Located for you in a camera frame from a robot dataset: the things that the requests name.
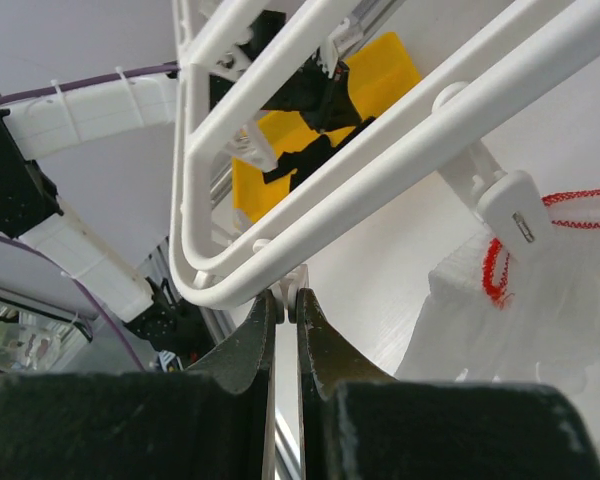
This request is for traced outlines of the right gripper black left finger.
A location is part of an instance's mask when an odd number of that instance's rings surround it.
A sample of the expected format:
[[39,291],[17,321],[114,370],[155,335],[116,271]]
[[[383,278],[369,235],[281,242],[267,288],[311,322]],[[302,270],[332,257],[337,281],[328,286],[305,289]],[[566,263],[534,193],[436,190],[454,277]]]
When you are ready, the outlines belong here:
[[0,375],[0,479],[231,479],[176,373]]

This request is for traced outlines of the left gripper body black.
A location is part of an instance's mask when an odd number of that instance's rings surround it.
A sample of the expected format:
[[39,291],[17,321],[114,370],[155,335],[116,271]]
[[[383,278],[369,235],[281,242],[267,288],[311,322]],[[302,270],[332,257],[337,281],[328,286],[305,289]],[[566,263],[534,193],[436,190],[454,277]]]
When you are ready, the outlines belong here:
[[332,76],[316,55],[304,64],[264,103],[262,111],[296,112],[318,133],[357,128],[366,119],[349,94],[350,67],[338,60]]

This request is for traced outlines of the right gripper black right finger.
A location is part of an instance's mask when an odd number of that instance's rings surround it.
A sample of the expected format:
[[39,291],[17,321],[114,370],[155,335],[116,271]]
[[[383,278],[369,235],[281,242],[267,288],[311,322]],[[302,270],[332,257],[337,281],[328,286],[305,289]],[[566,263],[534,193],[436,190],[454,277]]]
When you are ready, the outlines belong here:
[[296,298],[306,479],[600,479],[583,420],[557,389],[400,381]]

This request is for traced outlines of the white plastic clip hanger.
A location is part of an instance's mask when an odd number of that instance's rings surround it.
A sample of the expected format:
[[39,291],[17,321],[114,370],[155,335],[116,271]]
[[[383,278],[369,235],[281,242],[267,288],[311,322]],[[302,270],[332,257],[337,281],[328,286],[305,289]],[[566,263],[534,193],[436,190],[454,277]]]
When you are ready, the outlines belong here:
[[351,1],[306,1],[211,99],[211,68],[265,10],[172,5],[169,269],[188,302],[232,308],[600,56],[600,1],[516,1],[430,74],[384,35],[348,63]]

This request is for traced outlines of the white hanger clip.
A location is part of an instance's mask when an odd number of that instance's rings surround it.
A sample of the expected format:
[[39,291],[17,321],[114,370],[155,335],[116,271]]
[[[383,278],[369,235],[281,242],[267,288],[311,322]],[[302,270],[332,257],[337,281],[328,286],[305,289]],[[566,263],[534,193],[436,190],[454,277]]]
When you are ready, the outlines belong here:
[[277,324],[297,322],[297,297],[300,290],[308,287],[309,271],[306,264],[297,266],[269,287],[276,302]]

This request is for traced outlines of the black sock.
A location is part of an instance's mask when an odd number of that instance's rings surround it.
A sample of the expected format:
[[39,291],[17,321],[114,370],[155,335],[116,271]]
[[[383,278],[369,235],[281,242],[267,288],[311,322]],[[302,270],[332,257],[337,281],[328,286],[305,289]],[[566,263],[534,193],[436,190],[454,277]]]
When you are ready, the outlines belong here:
[[278,160],[277,168],[262,174],[264,184],[268,185],[283,177],[289,177],[289,191],[293,191],[375,120],[373,116],[365,119],[337,145],[332,145],[330,138],[322,134],[301,151],[284,152]]

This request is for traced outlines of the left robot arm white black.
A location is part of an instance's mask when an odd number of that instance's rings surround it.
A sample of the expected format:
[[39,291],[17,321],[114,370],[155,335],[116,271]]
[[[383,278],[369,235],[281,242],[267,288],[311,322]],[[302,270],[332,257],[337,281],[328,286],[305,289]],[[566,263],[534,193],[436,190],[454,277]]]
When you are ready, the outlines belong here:
[[348,66],[339,57],[341,28],[319,33],[311,21],[287,19],[261,2],[226,1],[195,33],[182,2],[174,12],[174,62],[0,96],[0,242],[55,265],[103,318],[120,319],[123,330],[140,338],[151,325],[161,334],[179,326],[177,306],[93,232],[71,203],[124,214],[123,195],[138,198],[152,185],[127,185],[98,162],[93,172],[79,168],[61,188],[44,172],[43,158],[171,123],[176,175],[193,166],[192,152],[209,146],[274,180],[284,173],[282,158],[256,124],[228,118],[225,107],[242,91],[248,68],[270,70],[275,49],[285,72],[259,97],[262,109],[296,112],[318,133],[361,121],[349,97]]

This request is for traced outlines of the yellow plastic tray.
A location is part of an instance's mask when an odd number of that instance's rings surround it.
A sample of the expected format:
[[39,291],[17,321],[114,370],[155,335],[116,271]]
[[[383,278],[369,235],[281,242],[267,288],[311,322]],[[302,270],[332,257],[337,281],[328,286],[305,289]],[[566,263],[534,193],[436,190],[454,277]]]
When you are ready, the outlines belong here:
[[[411,90],[420,80],[411,57],[399,36],[385,33],[349,57],[349,94],[365,118],[378,118]],[[303,150],[320,135],[326,134],[337,145],[354,127],[318,133],[311,130],[298,113],[271,112],[258,126],[272,145],[277,159],[284,152]],[[253,223],[289,195],[289,177],[265,185],[258,168],[238,158],[232,159],[232,197],[235,210]]]

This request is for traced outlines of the white sock red trim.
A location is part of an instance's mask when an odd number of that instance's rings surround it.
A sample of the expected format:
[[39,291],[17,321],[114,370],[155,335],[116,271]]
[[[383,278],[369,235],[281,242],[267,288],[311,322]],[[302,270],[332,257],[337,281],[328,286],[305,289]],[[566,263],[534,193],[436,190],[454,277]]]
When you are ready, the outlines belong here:
[[547,195],[549,247],[520,263],[480,233],[428,276],[396,375],[544,383],[580,410],[600,455],[600,189]]

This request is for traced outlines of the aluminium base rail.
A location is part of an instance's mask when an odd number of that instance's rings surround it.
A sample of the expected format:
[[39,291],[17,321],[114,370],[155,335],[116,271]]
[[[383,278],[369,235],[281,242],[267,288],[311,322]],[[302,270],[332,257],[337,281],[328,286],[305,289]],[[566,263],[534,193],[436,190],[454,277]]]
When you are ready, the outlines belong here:
[[152,310],[185,320],[181,308],[195,307],[215,347],[185,372],[203,386],[194,413],[220,415],[200,421],[201,432],[220,448],[212,458],[219,474],[237,479],[299,479],[299,459],[289,439],[278,433],[274,393],[276,310],[269,291],[252,305],[246,322],[237,326],[223,310],[203,307],[179,294],[169,265],[169,242],[163,240],[150,255],[160,258],[162,281],[151,281]]

